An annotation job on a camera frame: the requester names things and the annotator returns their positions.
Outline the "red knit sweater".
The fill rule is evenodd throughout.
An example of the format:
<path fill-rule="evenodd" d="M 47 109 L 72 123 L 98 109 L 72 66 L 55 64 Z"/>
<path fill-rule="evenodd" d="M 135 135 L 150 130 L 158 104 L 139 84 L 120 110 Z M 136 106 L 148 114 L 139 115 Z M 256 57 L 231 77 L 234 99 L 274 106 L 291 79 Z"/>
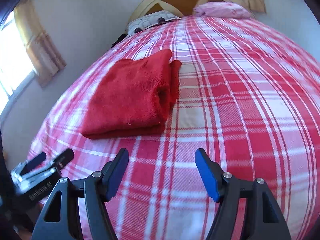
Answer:
<path fill-rule="evenodd" d="M 117 61 L 88 103 L 81 134 L 88 139 L 161 134 L 178 97 L 181 65 L 170 49 Z"/>

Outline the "left window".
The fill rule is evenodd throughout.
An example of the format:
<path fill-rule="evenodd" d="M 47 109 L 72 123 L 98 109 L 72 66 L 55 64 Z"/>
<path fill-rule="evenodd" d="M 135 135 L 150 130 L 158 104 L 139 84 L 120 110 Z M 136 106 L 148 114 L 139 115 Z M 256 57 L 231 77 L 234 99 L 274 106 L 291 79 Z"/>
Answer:
<path fill-rule="evenodd" d="M 11 12 L 1 27 L 1 111 L 16 97 L 22 86 L 33 77 L 33 64 Z"/>

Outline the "beige curtain by left window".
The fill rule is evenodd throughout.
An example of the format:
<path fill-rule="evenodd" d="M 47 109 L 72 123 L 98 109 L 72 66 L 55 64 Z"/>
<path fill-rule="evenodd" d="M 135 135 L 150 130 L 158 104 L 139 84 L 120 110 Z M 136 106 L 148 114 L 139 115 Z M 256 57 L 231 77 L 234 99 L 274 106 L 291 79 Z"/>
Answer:
<path fill-rule="evenodd" d="M 14 20 L 33 64 L 37 82 L 44 87 L 67 63 L 42 26 L 33 0 L 19 1 L 14 9 Z"/>

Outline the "red white plaid bedspread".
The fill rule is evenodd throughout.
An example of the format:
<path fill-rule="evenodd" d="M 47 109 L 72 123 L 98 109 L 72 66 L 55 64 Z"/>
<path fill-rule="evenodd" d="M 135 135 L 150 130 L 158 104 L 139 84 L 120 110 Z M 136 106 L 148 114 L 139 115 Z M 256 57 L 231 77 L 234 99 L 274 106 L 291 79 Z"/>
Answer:
<path fill-rule="evenodd" d="M 167 48 L 182 66 L 164 133 L 83 137 L 87 104 L 109 68 Z M 205 239 L 217 205 L 196 168 L 198 148 L 239 179 L 263 178 L 292 239 L 303 239 L 319 217 L 319 63 L 255 20 L 187 16 L 128 37 L 63 93 L 28 157 L 71 148 L 74 159 L 62 173 L 80 179 L 122 147 L 130 161 L 107 204 L 119 239 Z"/>

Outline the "black item beside cushion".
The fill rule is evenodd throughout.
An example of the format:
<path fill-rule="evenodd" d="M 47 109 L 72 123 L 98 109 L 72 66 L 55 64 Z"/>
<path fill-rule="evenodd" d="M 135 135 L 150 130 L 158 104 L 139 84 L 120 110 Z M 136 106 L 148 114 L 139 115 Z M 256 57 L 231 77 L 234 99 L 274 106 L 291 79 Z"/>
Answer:
<path fill-rule="evenodd" d="M 112 44 L 112 47 L 116 46 L 118 43 L 120 43 L 123 39 L 127 37 L 127 34 L 123 33 L 121 34 L 117 40 Z"/>

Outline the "white patterned cushion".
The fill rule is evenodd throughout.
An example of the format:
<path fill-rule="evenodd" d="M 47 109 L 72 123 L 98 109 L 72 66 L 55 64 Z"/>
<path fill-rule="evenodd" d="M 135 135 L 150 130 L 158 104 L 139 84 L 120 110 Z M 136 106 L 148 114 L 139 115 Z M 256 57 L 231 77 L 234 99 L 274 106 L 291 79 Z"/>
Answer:
<path fill-rule="evenodd" d="M 165 24 L 167 22 L 180 19 L 180 17 L 175 16 L 174 14 L 166 10 L 154 12 L 131 21 L 126 29 L 127 35 L 131 36 L 145 29 L 157 26 L 159 24 Z"/>

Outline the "pink pillow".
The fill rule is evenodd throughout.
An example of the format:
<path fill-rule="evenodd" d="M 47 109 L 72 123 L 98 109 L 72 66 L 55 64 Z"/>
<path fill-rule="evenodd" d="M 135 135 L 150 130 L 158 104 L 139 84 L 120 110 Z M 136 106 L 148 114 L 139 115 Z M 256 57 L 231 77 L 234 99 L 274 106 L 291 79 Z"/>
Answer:
<path fill-rule="evenodd" d="M 193 8 L 193 15 L 200 17 L 249 19 L 251 13 L 242 5 L 232 2 L 207 2 Z"/>

